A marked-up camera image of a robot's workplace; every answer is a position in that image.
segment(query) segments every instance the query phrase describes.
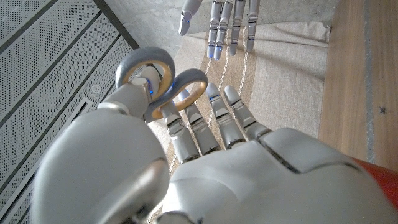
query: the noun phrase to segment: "scissor handle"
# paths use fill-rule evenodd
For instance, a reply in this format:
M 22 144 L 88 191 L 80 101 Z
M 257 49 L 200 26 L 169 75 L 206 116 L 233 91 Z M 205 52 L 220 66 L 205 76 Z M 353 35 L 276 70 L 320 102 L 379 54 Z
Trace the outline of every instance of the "scissor handle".
M 175 77 L 175 66 L 173 58 L 167 51 L 158 47 L 144 47 L 134 50 L 127 55 L 116 70 L 116 88 L 121 87 L 129 81 L 129 77 L 141 66 L 147 64 L 158 64 L 162 67 L 164 75 L 159 84 L 159 90 L 152 96 L 152 100 L 162 96 L 172 85 Z
M 194 90 L 190 96 L 175 104 L 175 107 L 178 111 L 184 110 L 186 107 L 195 102 L 206 90 L 208 79 L 206 74 L 199 69 L 188 69 L 175 77 L 171 88 L 167 90 L 164 95 L 159 97 L 158 100 L 150 103 L 147 112 L 150 112 L 150 115 L 154 119 L 163 118 L 162 113 L 160 112 L 160 107 L 173 100 L 181 91 L 185 89 L 185 87 L 195 82 L 200 82 L 199 88 Z

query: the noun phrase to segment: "wooden table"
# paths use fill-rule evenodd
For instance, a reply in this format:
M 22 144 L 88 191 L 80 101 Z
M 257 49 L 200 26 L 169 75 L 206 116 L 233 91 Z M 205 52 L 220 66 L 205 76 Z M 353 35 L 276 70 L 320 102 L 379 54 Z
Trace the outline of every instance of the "wooden table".
M 319 139 L 398 170 L 397 0 L 341 0 L 336 8 Z

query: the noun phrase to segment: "perforated metal panel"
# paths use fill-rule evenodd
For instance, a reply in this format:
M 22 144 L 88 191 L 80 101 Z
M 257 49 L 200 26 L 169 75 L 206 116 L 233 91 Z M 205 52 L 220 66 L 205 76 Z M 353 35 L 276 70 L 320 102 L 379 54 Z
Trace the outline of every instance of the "perforated metal panel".
M 48 2 L 49 0 L 1 0 L 0 43 Z
M 91 0 L 59 1 L 0 55 L 0 119 L 98 11 Z
M 79 102 L 84 97 L 88 98 L 93 102 L 89 110 L 94 110 L 97 107 L 98 103 L 100 103 L 100 101 L 103 99 L 108 89 L 111 88 L 111 85 L 113 84 L 114 74 L 119 65 L 119 62 L 130 52 L 132 52 L 132 48 L 130 48 L 129 44 L 122 37 L 120 37 L 119 40 L 113 46 L 113 48 L 108 52 L 105 58 L 98 65 L 97 69 L 93 72 L 91 77 L 82 86 L 78 94 L 74 97 L 74 99 L 70 102 L 67 108 L 63 111 L 62 115 L 58 118 L 57 122 L 51 127 L 50 131 L 45 135 L 43 140 L 41 140 L 40 144 L 36 147 L 36 149 L 32 153 L 32 156 L 29 157 L 29 160 L 31 160 L 30 162 L 31 164 L 35 164 L 38 161 L 38 158 L 44 153 L 46 148 L 49 146 L 51 141 L 54 139 L 54 137 L 57 135 L 57 133 L 63 126 L 63 124 L 65 124 L 66 120 L 71 116 L 73 110 L 78 106 Z M 99 93 L 93 93 L 91 87 L 94 84 L 100 85 L 102 91 Z M 13 215 L 13 218 L 14 216 L 19 217 L 20 213 L 23 214 L 22 211 L 26 211 L 27 207 L 30 205 L 30 200 L 31 200 L 29 195 L 30 193 L 27 194 L 26 198 L 20 199 L 24 200 L 24 203 L 22 203 L 17 210 L 20 212 L 16 212 Z
M 1 184 L 13 173 L 27 152 L 32 149 L 40 135 L 62 109 L 78 85 L 89 75 L 88 72 L 117 35 L 117 30 L 108 19 L 104 15 L 99 16 L 0 129 L 2 133 L 0 157 L 5 158 L 0 165 Z M 25 179 L 47 146 L 33 148 L 34 153 L 22 164 L 7 187 L 1 192 L 1 210 L 4 209 L 7 201 L 12 199 L 11 195 L 16 197 L 16 189 L 19 185 L 23 185 L 22 180 Z
M 30 219 L 30 213 L 26 214 L 25 218 L 21 221 L 21 224 L 31 224 L 32 220 Z
M 9 220 L 6 220 L 6 223 L 9 224 L 17 224 L 22 216 L 25 214 L 27 208 L 32 203 L 32 191 L 29 191 L 27 196 L 24 198 L 24 201 L 21 203 L 19 208 L 16 210 L 13 216 L 8 217 Z

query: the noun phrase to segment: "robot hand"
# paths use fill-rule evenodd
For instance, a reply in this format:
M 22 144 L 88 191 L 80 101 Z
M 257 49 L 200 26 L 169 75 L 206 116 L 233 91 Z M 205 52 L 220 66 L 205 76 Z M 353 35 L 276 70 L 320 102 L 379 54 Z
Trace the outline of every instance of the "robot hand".
M 235 55 L 238 45 L 239 32 L 241 29 L 243 11 L 246 0 L 235 0 L 233 15 L 233 28 L 231 33 L 231 44 L 229 45 L 230 55 Z M 180 35 L 185 35 L 190 27 L 190 20 L 197 12 L 201 0 L 187 0 L 182 7 L 180 21 Z M 248 37 L 246 50 L 253 50 L 256 24 L 259 14 L 260 0 L 250 0 L 248 17 Z M 211 5 L 210 31 L 208 39 L 207 57 L 220 59 L 224 45 L 224 39 L 228 30 L 229 18 L 233 8 L 232 0 L 214 0 Z
M 182 165 L 170 178 L 158 224 L 398 222 L 397 211 L 355 161 L 300 131 L 271 131 L 231 86 L 224 98 L 240 127 L 214 84 L 206 94 L 227 150 L 218 150 L 196 106 L 187 108 L 203 156 L 191 139 L 181 147 L 183 134 L 170 133 Z
M 147 67 L 129 82 L 148 61 L 162 66 L 162 81 Z M 33 222 L 140 223 L 161 202 L 158 223 L 398 222 L 377 183 L 352 159 L 300 131 L 259 124 L 227 86 L 239 128 L 203 75 L 191 69 L 174 78 L 173 61 L 161 49 L 128 55 L 116 72 L 118 89 L 47 149 L 34 180 Z M 201 88 L 189 94 L 184 88 L 191 82 Z M 202 88 L 227 150 L 193 103 Z M 182 101 L 174 104 L 177 95 Z M 182 163 L 171 178 L 164 150 L 144 122 L 149 117 L 165 120 Z

